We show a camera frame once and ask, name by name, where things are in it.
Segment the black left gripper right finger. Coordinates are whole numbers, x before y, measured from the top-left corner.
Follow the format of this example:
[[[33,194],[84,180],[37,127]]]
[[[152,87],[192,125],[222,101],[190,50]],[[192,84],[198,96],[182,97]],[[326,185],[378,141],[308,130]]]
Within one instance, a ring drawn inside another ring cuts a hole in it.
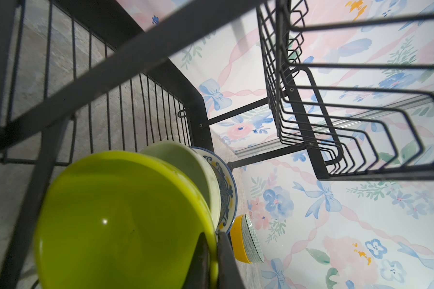
[[[237,268],[228,235],[225,232],[218,233],[218,289],[244,289],[244,283]]]

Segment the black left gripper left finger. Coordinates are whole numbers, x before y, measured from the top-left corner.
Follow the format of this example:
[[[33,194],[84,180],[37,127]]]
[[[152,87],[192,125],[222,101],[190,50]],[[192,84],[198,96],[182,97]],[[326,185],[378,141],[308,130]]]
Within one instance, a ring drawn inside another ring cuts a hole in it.
[[[206,236],[201,233],[182,289],[208,289],[210,285],[210,250]]]

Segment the blue yellow patterned bowl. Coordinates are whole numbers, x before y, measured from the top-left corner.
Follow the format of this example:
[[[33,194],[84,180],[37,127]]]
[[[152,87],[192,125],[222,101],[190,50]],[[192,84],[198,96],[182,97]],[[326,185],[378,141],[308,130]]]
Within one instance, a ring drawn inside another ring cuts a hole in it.
[[[237,213],[238,195],[234,176],[225,161],[214,152],[196,146],[192,147],[192,149],[208,162],[217,177],[221,196],[221,210],[217,229],[229,234]]]

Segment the white bowl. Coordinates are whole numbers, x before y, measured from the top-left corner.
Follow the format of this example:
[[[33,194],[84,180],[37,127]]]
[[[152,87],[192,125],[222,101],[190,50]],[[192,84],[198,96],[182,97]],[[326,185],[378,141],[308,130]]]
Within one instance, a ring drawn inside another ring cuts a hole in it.
[[[162,141],[141,150],[141,154],[166,161],[182,171],[199,189],[210,210],[214,227],[221,213],[221,193],[217,177],[208,162],[192,148],[178,142]]]

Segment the lime green bowl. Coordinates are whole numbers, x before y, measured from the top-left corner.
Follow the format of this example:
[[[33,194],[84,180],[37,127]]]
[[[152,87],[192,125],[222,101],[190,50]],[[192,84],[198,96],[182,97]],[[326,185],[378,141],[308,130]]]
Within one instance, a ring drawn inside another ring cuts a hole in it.
[[[34,257],[44,289],[180,289],[201,235],[214,289],[217,238],[197,186],[157,158],[106,151],[71,164],[50,185]]]

